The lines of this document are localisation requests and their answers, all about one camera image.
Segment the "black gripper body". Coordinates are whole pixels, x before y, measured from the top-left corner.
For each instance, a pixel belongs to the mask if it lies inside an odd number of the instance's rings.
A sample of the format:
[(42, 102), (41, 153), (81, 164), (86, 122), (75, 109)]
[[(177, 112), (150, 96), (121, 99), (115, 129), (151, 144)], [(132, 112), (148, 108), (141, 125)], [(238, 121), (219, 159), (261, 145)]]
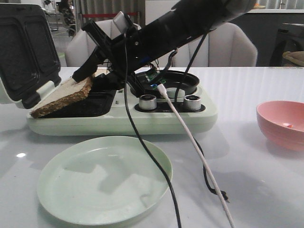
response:
[(137, 80), (135, 71), (151, 63), (152, 58), (143, 45), (141, 31), (129, 30), (112, 40), (92, 20), (85, 23), (82, 30), (90, 36), (96, 44), (95, 48), (101, 49), (106, 60), (110, 62), (109, 73), (95, 79), (93, 86), (119, 90), (128, 85), (135, 95), (143, 95), (145, 89)]

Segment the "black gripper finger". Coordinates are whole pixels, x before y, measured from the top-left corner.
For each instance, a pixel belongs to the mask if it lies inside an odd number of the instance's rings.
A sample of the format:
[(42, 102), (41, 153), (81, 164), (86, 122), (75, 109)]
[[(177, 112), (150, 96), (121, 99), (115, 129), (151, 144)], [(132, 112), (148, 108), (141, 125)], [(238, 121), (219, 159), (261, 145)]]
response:
[(83, 81), (85, 78), (95, 73), (97, 71), (98, 65), (103, 64), (105, 60), (106, 56), (102, 50), (95, 48), (85, 63), (73, 73), (72, 78), (77, 83)]

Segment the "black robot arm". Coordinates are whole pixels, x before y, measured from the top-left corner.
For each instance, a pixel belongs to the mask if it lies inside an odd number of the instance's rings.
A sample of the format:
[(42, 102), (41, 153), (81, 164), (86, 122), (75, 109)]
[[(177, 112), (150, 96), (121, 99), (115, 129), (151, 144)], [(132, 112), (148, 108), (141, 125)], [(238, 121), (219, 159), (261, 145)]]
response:
[(114, 24), (121, 34), (115, 39), (110, 39), (89, 20), (82, 30), (95, 42), (96, 48), (72, 78), (80, 82), (95, 73), (99, 64), (109, 60), (110, 73), (102, 77), (101, 85), (106, 89), (121, 89), (127, 83), (136, 96), (141, 96), (145, 94), (145, 87), (136, 79), (136, 70), (247, 13), (254, 5), (253, 0), (180, 0), (169, 12), (142, 29), (138, 29), (128, 15), (119, 12)]

